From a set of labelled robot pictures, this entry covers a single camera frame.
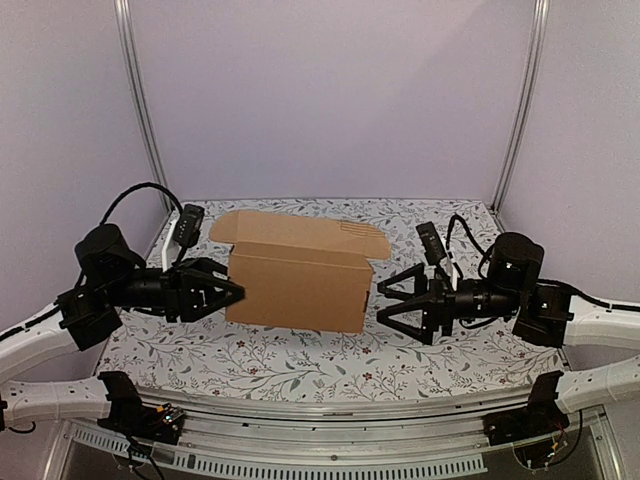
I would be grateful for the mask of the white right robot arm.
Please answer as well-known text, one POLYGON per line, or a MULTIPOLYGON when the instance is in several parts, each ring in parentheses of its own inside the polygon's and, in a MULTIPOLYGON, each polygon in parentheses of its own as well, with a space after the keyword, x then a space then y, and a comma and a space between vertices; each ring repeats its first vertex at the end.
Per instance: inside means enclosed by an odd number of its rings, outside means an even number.
MULTIPOLYGON (((428 224, 420 226, 419 234, 435 274, 427 277, 418 264, 380 282, 378 292, 394 302, 378 312, 380 324, 430 345, 435 333, 451 335, 454 323, 468 328, 478 319, 504 318, 512 321, 516 337, 536 346, 638 348, 638 305, 597 299, 540 278, 544 249, 528 237, 500 234, 483 256, 486 275, 454 280, 440 265, 446 254, 439 236, 428 224)), ((532 385, 517 427, 537 436, 570 413, 638 396, 638 358, 586 371, 549 372, 532 385)))

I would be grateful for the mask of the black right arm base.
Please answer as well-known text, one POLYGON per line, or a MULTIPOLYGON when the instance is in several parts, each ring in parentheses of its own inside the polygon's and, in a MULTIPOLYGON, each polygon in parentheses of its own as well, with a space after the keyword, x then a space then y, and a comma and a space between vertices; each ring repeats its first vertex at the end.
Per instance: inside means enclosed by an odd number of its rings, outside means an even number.
POLYGON ((528 470, 549 468, 566 446, 568 415, 556 405, 562 371, 540 375, 527 403, 483 417, 483 433, 491 446, 511 444, 515 459, 528 470))

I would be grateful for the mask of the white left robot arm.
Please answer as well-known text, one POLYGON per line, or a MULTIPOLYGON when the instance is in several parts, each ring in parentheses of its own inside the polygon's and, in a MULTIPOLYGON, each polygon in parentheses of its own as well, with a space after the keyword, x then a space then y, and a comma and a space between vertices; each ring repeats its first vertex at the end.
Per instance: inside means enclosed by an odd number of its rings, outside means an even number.
POLYGON ((244 288, 226 279, 226 267, 210 258, 178 257, 172 265, 150 268, 112 223, 91 230, 75 253, 85 281, 1 334, 1 427, 87 418, 127 438, 177 443, 183 410, 169 403, 144 405, 122 371, 73 382, 16 378, 48 360, 104 342, 121 327, 123 311, 193 323, 242 300, 244 288))

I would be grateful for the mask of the brown cardboard box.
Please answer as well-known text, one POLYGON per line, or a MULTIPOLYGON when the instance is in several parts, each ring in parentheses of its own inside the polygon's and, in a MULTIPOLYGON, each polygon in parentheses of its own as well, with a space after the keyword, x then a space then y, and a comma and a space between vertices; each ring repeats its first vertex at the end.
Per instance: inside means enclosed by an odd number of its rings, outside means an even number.
POLYGON ((245 290, 230 323, 321 332, 362 332, 371 261, 391 245, 367 223, 236 210, 218 218, 213 242, 228 244, 228 275, 245 290))

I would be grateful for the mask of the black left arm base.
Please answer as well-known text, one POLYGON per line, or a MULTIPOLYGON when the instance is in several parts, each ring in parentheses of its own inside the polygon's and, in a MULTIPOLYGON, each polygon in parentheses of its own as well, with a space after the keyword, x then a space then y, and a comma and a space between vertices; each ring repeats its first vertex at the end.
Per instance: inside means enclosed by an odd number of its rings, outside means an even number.
POLYGON ((97 425, 124 435, 168 445, 177 445, 185 411, 171 403, 145 406, 133 382, 124 372, 103 372, 98 379, 106 387, 109 412, 97 425))

